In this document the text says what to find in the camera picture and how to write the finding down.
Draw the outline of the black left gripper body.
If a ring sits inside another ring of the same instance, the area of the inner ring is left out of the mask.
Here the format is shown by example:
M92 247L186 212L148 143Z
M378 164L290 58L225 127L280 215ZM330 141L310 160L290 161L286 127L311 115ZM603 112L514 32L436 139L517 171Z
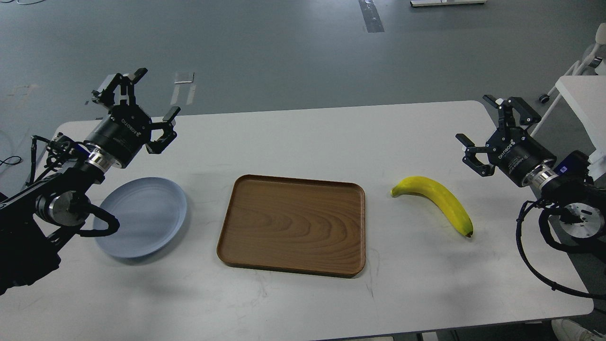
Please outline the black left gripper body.
M151 138L152 119L139 106L117 105L85 138L114 158L117 168L126 168Z

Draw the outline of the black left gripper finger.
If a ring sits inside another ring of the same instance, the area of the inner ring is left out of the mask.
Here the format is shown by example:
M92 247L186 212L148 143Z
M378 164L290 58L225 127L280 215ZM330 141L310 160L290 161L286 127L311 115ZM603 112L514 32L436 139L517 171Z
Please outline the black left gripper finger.
M97 90L91 91L91 100L106 108L108 117L114 114L115 107L125 107L129 114L142 114L148 117L147 113L136 103L134 93L135 85L148 71L147 68L139 68L133 73L108 75Z
M151 123L149 125L150 132L160 130L162 134L154 141L149 141L145 147L149 154L161 154L175 139L175 118L180 113L180 106L172 106L169 111L162 117L161 122Z

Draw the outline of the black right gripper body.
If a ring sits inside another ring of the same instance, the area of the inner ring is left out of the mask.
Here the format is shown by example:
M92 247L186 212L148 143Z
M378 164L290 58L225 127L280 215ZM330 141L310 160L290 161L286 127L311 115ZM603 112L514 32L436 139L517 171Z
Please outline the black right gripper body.
M554 166L556 157L522 128L498 129L487 141L488 160L515 185L529 185L528 174L537 166Z

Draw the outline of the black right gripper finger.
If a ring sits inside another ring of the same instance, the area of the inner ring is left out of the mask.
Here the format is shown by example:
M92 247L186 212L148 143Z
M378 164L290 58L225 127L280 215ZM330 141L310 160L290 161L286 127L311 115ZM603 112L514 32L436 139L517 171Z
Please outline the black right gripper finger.
M456 139L463 145L463 163L470 167L481 177L489 177L494 175L494 165L482 163L478 159L478 154L491 154L496 151L494 147L489 145L475 145L465 134L456 134Z
M504 137L512 137L523 127L529 127L541 122L542 117L534 108L521 97L496 99L492 95L483 95L483 100L498 111L497 132Z

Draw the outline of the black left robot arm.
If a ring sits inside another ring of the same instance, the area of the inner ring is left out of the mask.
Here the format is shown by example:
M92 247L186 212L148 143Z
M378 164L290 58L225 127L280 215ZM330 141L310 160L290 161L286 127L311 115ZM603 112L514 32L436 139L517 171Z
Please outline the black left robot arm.
M176 138L173 106L159 122L138 105L135 86L146 68L109 75L92 101L108 110L95 129L77 142L58 133L54 138L32 136L45 143L47 162L36 175L32 162L26 187L12 197L1 196L0 289L30 286L59 268L59 251L72 237L105 237L116 233L119 220L93 205L87 190L105 179L112 167L126 168L138 152L162 153Z

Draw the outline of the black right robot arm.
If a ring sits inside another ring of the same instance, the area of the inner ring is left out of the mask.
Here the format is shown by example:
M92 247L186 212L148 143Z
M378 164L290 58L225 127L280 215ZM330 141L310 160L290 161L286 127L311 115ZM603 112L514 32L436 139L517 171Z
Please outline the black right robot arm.
M539 231L546 244L567 254L593 254L605 259L605 190L594 184L589 174L589 157L572 151L561 162L528 132L541 116L522 98L483 99L498 111L498 127L485 145L475 145L466 135L457 134L463 144L463 163L482 177L503 172L517 187L536 190L539 198L526 201L517 217L515 239L526 267L554 291L572 296L604 300L604 294L583 293L550 280L528 260L522 244L526 215L540 208Z

